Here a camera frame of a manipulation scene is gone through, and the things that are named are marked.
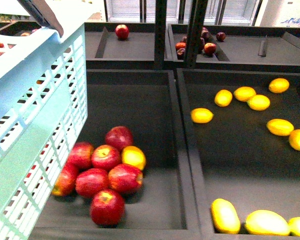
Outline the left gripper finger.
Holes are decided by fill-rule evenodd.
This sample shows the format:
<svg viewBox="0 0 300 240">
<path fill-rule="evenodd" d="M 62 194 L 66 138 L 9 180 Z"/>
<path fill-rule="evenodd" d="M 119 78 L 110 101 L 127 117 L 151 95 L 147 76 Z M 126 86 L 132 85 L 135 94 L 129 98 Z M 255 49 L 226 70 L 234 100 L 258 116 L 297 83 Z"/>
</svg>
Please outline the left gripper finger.
<svg viewBox="0 0 300 240">
<path fill-rule="evenodd" d="M 61 23 L 45 0 L 17 0 L 17 2 L 40 26 L 56 30 L 60 37 L 64 35 Z"/>
</svg>

